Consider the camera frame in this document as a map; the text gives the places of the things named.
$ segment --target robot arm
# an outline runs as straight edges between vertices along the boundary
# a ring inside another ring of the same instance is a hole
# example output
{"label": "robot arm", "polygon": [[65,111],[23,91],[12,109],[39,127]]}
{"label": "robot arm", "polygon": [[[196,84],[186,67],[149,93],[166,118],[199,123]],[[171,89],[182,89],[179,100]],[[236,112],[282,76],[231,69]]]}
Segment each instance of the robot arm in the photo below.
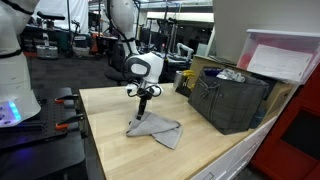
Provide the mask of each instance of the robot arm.
{"label": "robot arm", "polygon": [[191,59],[191,56],[192,56],[192,53],[194,52],[193,49],[189,48],[188,46],[186,45],[183,45],[181,43],[178,43],[177,44],[177,49],[178,49],[178,55],[181,56],[181,49],[185,50],[188,52],[188,56],[187,56],[187,59],[190,60]]}
{"label": "robot arm", "polygon": [[147,100],[159,96],[163,89],[159,86],[159,76],[163,68],[163,59],[152,52],[139,55],[133,33],[134,2],[132,0],[105,0],[107,16],[118,31],[125,51],[124,71],[134,77],[142,78],[138,83],[127,85],[130,97],[141,98],[137,119],[141,119]]}

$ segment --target red cabinet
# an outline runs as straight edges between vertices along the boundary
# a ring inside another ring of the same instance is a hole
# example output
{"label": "red cabinet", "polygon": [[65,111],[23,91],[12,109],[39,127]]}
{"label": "red cabinet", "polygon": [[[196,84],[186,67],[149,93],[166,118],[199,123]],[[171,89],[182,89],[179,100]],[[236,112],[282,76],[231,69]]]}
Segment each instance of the red cabinet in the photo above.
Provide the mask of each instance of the red cabinet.
{"label": "red cabinet", "polygon": [[320,179],[320,66],[285,108],[251,163],[272,179]]}

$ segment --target wooden table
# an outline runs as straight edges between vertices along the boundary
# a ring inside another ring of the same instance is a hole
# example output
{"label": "wooden table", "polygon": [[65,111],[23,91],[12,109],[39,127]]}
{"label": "wooden table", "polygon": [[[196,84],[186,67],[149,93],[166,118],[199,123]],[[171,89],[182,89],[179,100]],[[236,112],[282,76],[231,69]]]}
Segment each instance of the wooden table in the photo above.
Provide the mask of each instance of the wooden table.
{"label": "wooden table", "polygon": [[222,135],[188,104],[186,97],[174,92],[172,84],[162,87],[164,94],[148,101],[147,110],[182,124],[182,137],[175,150],[151,136],[126,136],[139,98],[128,97],[124,87],[80,90],[108,180],[189,179],[253,132]]}

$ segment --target white cabinet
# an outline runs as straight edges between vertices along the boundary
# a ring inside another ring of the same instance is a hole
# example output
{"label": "white cabinet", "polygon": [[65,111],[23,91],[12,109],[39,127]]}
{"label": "white cabinet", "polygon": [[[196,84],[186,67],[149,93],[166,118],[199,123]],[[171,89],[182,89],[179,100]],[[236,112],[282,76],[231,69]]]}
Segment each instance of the white cabinet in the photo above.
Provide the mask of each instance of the white cabinet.
{"label": "white cabinet", "polygon": [[228,152],[226,152],[223,156],[215,160],[208,167],[203,169],[200,173],[198,173],[193,180],[211,180],[211,179],[219,179],[219,177],[223,176],[224,173],[227,172],[228,167],[233,159],[233,157],[237,154],[240,148],[240,144],[236,145]]}
{"label": "white cabinet", "polygon": [[193,180],[234,178],[251,160],[278,117],[274,117],[247,138],[194,176]]}

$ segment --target gray cloth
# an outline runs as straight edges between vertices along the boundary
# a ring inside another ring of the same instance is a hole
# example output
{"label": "gray cloth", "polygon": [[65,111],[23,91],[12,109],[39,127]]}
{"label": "gray cloth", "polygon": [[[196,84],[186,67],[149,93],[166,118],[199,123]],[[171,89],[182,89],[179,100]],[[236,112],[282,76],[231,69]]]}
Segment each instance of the gray cloth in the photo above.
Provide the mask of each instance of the gray cloth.
{"label": "gray cloth", "polygon": [[176,148],[182,134],[182,127],[179,122],[168,120],[147,111],[141,120],[137,120],[136,116],[137,113],[134,113],[131,118],[127,136],[152,135],[156,141],[168,148]]}
{"label": "gray cloth", "polygon": [[241,75],[241,73],[236,73],[231,69],[224,69],[221,73],[217,75],[220,79],[228,79],[236,82],[244,82],[246,78]]}

